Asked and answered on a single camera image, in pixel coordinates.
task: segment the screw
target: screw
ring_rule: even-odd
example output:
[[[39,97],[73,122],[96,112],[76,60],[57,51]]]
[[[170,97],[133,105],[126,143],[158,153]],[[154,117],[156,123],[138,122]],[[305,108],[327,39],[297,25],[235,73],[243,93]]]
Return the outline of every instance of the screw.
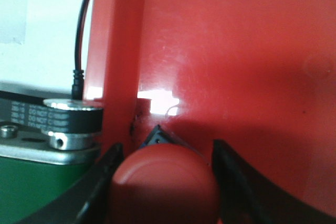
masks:
[[[15,138],[19,128],[15,125],[4,125],[0,127],[0,136],[3,138]]]

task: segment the timing belt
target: timing belt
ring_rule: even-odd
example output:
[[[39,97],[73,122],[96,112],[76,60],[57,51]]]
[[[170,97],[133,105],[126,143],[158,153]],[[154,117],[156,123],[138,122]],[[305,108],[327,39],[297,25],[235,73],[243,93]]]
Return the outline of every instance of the timing belt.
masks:
[[[0,119],[52,132],[80,134],[101,131],[103,109],[61,110],[45,106],[43,100],[0,91]]]

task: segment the red panel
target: red panel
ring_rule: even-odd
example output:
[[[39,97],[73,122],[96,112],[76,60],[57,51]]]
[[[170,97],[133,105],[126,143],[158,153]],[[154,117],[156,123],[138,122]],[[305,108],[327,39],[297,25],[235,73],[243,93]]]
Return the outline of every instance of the red panel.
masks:
[[[223,138],[336,216],[335,13],[335,0],[95,0],[86,85],[105,79],[103,141],[130,151],[161,123],[209,159]],[[152,108],[179,101],[140,107],[131,140],[138,67],[139,91],[166,91],[142,93]]]

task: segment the green motor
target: green motor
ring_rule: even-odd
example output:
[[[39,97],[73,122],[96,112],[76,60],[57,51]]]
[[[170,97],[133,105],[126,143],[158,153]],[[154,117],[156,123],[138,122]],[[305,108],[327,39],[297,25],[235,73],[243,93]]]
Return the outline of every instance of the green motor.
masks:
[[[0,223],[15,223],[73,185],[95,162],[100,146],[77,151],[51,148],[48,136],[0,123]]]

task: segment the red sphere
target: red sphere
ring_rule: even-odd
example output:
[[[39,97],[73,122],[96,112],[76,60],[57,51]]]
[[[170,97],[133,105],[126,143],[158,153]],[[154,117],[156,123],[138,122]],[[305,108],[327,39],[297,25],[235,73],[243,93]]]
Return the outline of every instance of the red sphere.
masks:
[[[116,224],[212,224],[218,221],[219,188],[211,168],[195,152],[152,145],[120,165],[109,208]]]

